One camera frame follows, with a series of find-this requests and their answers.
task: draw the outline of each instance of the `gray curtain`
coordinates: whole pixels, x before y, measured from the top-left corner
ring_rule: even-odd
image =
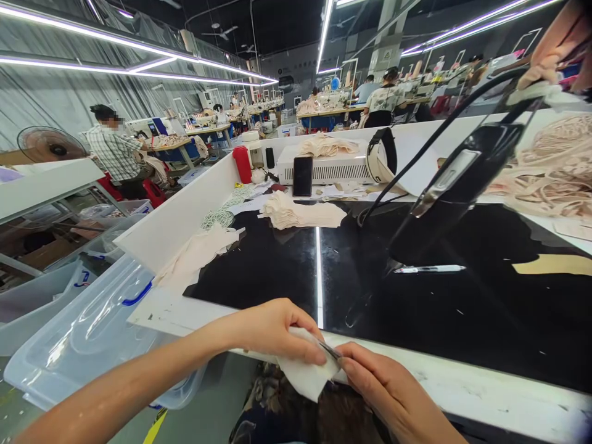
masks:
[[[184,49],[177,30],[157,24],[140,13],[136,14],[134,20],[125,19],[106,1],[94,2],[106,16],[107,26]],[[84,0],[35,0],[35,3],[96,21]],[[153,57],[147,53],[23,20],[7,17],[1,17],[0,20],[2,50],[80,60],[83,64],[116,66],[140,64]],[[197,47],[202,57],[246,69],[242,59],[231,56],[229,61],[223,51],[212,45],[197,41]],[[179,61],[158,67],[158,70],[221,79],[232,78],[232,74],[224,70]],[[98,103],[111,104],[130,120],[162,116],[162,90],[153,90],[160,84],[167,97],[180,97],[189,112],[201,110],[198,91],[218,88],[226,102],[228,94],[237,90],[232,85],[0,65],[0,151],[19,149],[17,135],[28,126],[52,126],[78,137],[80,132],[95,125],[96,121],[89,107]]]

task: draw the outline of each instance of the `ceiling fan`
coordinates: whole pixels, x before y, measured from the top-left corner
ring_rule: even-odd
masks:
[[[356,16],[355,16],[355,15],[352,15],[350,18],[346,18],[345,20],[342,20],[342,21],[341,21],[341,22],[339,22],[339,23],[335,23],[333,26],[336,26],[337,28],[343,28],[343,26],[344,26],[344,25],[345,25],[347,22],[349,22],[349,21],[351,21],[351,20],[353,20],[353,19],[355,19],[355,18],[356,18]]]
[[[212,24],[212,28],[215,29],[215,30],[216,29],[219,29],[219,27],[220,27],[220,24],[219,23],[213,23]],[[227,34],[230,34],[232,31],[234,31],[235,29],[238,29],[238,28],[239,27],[235,25],[235,26],[227,29],[226,31],[220,30],[219,33],[216,33],[216,32],[214,32],[214,33],[202,33],[202,35],[213,35],[213,36],[217,36],[217,37],[222,37],[224,40],[229,41],[229,38],[228,38],[228,35]]]
[[[244,51],[239,51],[237,52],[237,54],[244,54],[245,52],[252,52],[253,54],[256,53],[256,51],[253,49],[255,47],[255,45],[251,45],[249,46],[247,49],[245,49]]]

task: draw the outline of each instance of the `black table surface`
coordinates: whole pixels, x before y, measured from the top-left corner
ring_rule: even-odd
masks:
[[[539,254],[585,252],[502,205],[477,205],[423,256],[459,273],[387,274],[387,247],[410,203],[337,202],[339,228],[277,230],[256,212],[185,296],[243,309],[288,297],[325,331],[592,393],[592,277],[518,274]]]

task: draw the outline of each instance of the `black hair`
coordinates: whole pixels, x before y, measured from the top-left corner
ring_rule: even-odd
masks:
[[[94,113],[95,118],[99,121],[109,120],[112,118],[119,120],[117,113],[106,105],[93,105],[91,106],[91,112]]]
[[[396,80],[397,76],[399,75],[399,67],[392,67],[389,68],[382,77],[383,80]]]

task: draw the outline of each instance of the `wall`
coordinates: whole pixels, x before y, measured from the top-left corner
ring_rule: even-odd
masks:
[[[434,16],[431,18],[427,18],[425,15],[413,17],[405,23],[405,34],[415,35],[453,28],[455,25],[464,23],[482,15],[484,11],[493,10],[496,9],[496,7],[499,7],[497,4],[492,4],[488,5],[487,8],[484,6],[478,6],[477,9],[475,7],[475,3],[477,2],[440,11],[439,13],[434,14]],[[514,45],[523,34],[529,32],[532,29],[542,27],[543,30],[538,35],[538,38],[533,46],[530,48],[530,51],[532,52],[537,42],[539,42],[543,36],[543,33],[555,19],[561,8],[561,3],[553,4],[526,15],[525,17],[518,18],[515,21],[500,25],[494,29],[484,31],[440,48],[436,48],[434,49],[432,57],[430,58],[429,66],[433,67],[439,58],[444,56],[444,68],[450,68],[458,53],[463,49],[466,50],[466,53],[462,59],[462,61],[465,63],[468,62],[471,56],[476,54],[483,54],[484,61],[498,55],[508,54],[512,51]],[[403,49],[409,48],[425,40],[426,37],[405,40],[405,43],[402,44],[401,47]],[[525,42],[526,40],[523,40],[523,43],[520,45],[520,47],[525,48],[527,46]],[[428,53],[404,57],[401,59],[400,66],[405,67],[406,72],[409,65],[415,64],[418,60],[423,60],[425,66],[427,56]]]
[[[83,0],[37,0],[37,3],[93,20]],[[107,17],[108,26],[183,49],[176,30],[160,27],[143,14],[136,15],[132,21],[122,22],[104,0],[95,0],[95,4]],[[206,58],[225,63],[230,61],[246,68],[242,59],[231,56],[228,60],[224,52],[207,43],[198,41],[197,47]],[[8,18],[3,19],[0,28],[0,50],[114,66],[131,66],[147,57],[146,53],[136,53],[125,47]],[[233,76],[226,71],[184,62],[159,67],[158,71],[173,72],[173,68],[176,73],[185,75],[224,79]],[[160,89],[159,85],[162,85],[164,93],[153,90],[155,87]],[[164,107],[175,108],[173,99],[176,97],[183,99],[187,111],[200,110],[197,92],[210,88],[218,88],[225,101],[234,90],[230,85],[205,84],[204,88],[199,83],[188,81],[2,65],[0,151],[18,150],[17,136],[29,126],[50,126],[78,137],[78,133],[96,124],[94,115],[89,111],[94,104],[110,104],[129,120],[162,116]]]
[[[347,41],[345,39],[334,42],[328,41],[323,51],[321,69],[335,67],[337,59],[339,64],[352,56],[370,37],[376,34],[376,29],[366,30],[357,34],[355,48],[350,46],[349,52],[346,51]],[[358,56],[358,72],[362,70],[362,76],[368,72],[370,65],[371,51],[364,51]],[[284,99],[287,107],[294,106],[294,97],[301,96],[307,99],[312,92],[313,86],[320,83],[322,77],[317,77],[316,64],[319,56],[318,43],[301,46],[289,51],[278,52],[260,59],[261,72],[265,75],[276,78],[291,76],[294,79],[294,85],[284,90]]]

